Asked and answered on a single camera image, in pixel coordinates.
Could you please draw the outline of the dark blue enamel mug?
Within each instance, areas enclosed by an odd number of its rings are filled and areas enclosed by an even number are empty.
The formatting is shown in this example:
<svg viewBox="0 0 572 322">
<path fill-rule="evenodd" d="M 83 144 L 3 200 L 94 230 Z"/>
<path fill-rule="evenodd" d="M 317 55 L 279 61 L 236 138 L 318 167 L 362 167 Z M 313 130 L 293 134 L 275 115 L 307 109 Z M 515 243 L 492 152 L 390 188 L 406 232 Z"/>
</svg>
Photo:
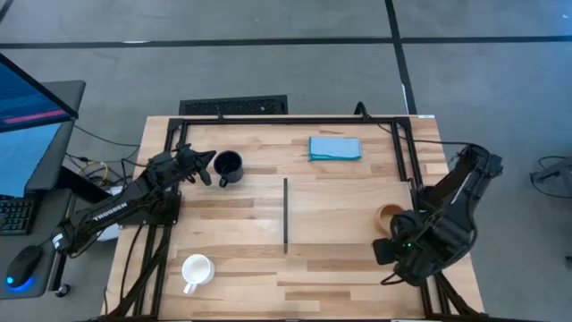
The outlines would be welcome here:
<svg viewBox="0 0 572 322">
<path fill-rule="evenodd" d="M 214 170 L 220 175 L 219 186 L 225 188 L 229 183 L 239 182 L 243 177 L 241 156 L 231 150 L 221 152 L 214 160 Z"/>
</svg>

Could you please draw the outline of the blue folded cloth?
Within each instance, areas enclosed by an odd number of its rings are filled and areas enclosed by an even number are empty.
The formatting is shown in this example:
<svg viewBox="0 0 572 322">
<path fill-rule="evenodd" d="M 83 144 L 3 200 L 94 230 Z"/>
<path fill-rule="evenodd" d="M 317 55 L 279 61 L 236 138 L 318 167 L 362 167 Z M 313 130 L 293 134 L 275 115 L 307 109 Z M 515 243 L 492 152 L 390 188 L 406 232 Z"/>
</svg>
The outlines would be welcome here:
<svg viewBox="0 0 572 322">
<path fill-rule="evenodd" d="M 362 157 L 357 138 L 310 137 L 309 161 L 355 161 Z"/>
</svg>

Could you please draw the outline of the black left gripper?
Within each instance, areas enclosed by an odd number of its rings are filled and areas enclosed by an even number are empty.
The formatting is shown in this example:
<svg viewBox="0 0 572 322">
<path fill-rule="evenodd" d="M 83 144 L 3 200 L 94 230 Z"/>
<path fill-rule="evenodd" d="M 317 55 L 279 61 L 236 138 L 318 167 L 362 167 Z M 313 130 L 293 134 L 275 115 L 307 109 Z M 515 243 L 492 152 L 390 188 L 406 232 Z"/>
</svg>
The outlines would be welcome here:
<svg viewBox="0 0 572 322">
<path fill-rule="evenodd" d="M 208 167 L 210 160 L 215 155 L 215 150 L 197 153 L 197 163 L 195 151 L 191 149 L 191 144 L 178 145 L 172 150 L 174 153 L 174 174 L 177 179 L 193 179 L 199 173 L 198 167 Z"/>
</svg>

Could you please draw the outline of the wooden cup with handle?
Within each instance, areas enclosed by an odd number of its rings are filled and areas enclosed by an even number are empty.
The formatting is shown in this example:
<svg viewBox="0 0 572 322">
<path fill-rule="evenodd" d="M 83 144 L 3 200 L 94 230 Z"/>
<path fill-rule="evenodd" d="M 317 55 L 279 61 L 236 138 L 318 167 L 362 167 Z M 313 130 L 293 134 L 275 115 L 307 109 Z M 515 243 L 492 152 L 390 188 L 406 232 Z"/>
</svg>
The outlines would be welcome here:
<svg viewBox="0 0 572 322">
<path fill-rule="evenodd" d="M 403 211 L 404 209 L 396 204 L 385 204 L 376 210 L 374 223 L 382 236 L 391 238 L 391 220 Z"/>
</svg>

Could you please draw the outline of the black aluminium table frame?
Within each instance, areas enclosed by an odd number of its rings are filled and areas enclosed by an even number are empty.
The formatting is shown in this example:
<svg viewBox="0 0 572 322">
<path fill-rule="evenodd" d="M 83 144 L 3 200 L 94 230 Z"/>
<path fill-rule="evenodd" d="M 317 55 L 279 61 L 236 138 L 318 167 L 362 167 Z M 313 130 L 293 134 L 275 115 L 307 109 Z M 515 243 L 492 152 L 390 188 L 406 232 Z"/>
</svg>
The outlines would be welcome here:
<svg viewBox="0 0 572 322">
<path fill-rule="evenodd" d="M 357 138 L 355 161 L 309 161 L 310 137 Z M 371 243 L 385 204 L 410 208 L 413 182 L 434 184 L 448 171 L 431 116 L 151 116 L 139 162 L 177 144 L 234 150 L 243 178 L 228 187 L 180 187 L 170 228 L 122 229 L 105 290 L 112 311 L 163 236 L 166 256 L 136 311 L 159 320 L 390 319 L 446 312 L 440 287 L 382 285 Z M 214 278 L 185 294 L 181 268 L 204 255 Z"/>
</svg>

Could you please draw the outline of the computer monitor blue screen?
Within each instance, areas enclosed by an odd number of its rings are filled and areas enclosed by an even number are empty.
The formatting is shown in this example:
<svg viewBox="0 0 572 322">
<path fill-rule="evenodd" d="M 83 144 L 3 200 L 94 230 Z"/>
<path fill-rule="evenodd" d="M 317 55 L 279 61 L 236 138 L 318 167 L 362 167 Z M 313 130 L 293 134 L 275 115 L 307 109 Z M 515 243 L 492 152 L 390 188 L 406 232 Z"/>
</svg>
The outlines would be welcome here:
<svg viewBox="0 0 572 322">
<path fill-rule="evenodd" d="M 56 186 L 85 88 L 83 80 L 41 83 L 0 54 L 0 195 Z"/>
</svg>

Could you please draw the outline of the black keyboard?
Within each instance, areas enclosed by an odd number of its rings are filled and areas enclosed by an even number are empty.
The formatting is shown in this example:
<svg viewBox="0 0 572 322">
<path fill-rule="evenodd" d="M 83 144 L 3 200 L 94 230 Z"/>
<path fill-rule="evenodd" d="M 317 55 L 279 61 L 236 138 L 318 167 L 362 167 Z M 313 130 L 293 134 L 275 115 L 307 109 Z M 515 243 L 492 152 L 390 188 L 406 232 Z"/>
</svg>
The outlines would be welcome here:
<svg viewBox="0 0 572 322">
<path fill-rule="evenodd" d="M 36 217 L 33 198 L 0 195 L 0 235 L 30 234 Z"/>
</svg>

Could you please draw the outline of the grey floor stand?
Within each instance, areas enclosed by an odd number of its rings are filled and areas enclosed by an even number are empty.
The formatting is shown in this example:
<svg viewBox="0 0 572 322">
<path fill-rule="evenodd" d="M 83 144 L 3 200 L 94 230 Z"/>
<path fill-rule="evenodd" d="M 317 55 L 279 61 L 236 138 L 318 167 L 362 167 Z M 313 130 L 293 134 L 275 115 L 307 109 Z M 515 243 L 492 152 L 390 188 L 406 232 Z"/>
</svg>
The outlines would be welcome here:
<svg viewBox="0 0 572 322">
<path fill-rule="evenodd" d="M 544 165 L 543 161 L 548 159 L 557 159 L 557 162 L 552 165 Z M 530 173 L 529 180 L 532 186 L 541 194 L 557 198 L 557 199 L 572 199 L 572 157 L 562 156 L 546 156 L 540 157 L 537 160 L 538 165 L 542 168 L 538 172 Z M 563 186 L 568 193 L 567 195 L 558 195 L 542 191 L 537 184 L 543 183 L 545 180 L 557 177 L 563 181 Z"/>
</svg>

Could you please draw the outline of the black computer mouse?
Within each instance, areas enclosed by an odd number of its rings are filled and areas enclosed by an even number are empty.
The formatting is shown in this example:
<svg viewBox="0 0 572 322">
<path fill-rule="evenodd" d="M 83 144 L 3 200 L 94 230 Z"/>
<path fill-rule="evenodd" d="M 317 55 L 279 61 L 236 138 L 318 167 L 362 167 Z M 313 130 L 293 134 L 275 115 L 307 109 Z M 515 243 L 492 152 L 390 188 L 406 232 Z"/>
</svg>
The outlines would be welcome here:
<svg viewBox="0 0 572 322">
<path fill-rule="evenodd" d="M 34 273 L 43 256 L 43 250 L 38 245 L 27 246 L 22 249 L 6 270 L 5 281 L 10 288 L 19 288 L 25 285 Z"/>
</svg>

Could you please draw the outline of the black floor grille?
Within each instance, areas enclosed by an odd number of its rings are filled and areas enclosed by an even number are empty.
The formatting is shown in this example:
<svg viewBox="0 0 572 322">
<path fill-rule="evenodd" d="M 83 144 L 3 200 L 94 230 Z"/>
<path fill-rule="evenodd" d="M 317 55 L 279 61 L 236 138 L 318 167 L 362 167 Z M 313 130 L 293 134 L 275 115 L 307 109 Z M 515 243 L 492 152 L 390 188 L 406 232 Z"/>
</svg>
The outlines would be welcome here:
<svg viewBox="0 0 572 322">
<path fill-rule="evenodd" d="M 286 95 L 181 100 L 178 115 L 287 114 Z"/>
</svg>

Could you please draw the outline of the white ceramic mug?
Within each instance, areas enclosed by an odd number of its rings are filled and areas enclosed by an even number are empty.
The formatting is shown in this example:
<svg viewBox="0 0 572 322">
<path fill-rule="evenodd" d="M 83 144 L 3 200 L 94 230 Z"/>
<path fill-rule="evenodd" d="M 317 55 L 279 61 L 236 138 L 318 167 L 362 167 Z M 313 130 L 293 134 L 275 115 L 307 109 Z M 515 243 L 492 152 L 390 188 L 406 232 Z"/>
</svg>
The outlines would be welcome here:
<svg viewBox="0 0 572 322">
<path fill-rule="evenodd" d="M 181 274 L 186 282 L 185 294 L 192 294 L 199 285 L 208 284 L 215 276 L 215 264 L 206 256 L 194 254 L 186 258 Z"/>
</svg>

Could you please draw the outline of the grey side desk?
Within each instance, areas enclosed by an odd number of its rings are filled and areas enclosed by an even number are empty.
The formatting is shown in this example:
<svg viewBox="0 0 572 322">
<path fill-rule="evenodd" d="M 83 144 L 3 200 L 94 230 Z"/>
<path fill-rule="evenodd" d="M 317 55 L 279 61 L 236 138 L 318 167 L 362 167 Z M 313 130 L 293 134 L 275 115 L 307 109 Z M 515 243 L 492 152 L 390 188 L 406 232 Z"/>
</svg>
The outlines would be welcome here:
<svg viewBox="0 0 572 322">
<path fill-rule="evenodd" d="M 67 189 L 48 191 L 38 207 L 38 214 L 28 235 L 0 235 L 0 300 L 16 300 L 42 296 L 48 285 L 55 260 L 55 250 L 49 238 L 65 218 L 72 192 Z M 24 285 L 12 289 L 6 282 L 7 269 L 16 255 L 25 247 L 40 245 L 43 254 Z"/>
</svg>

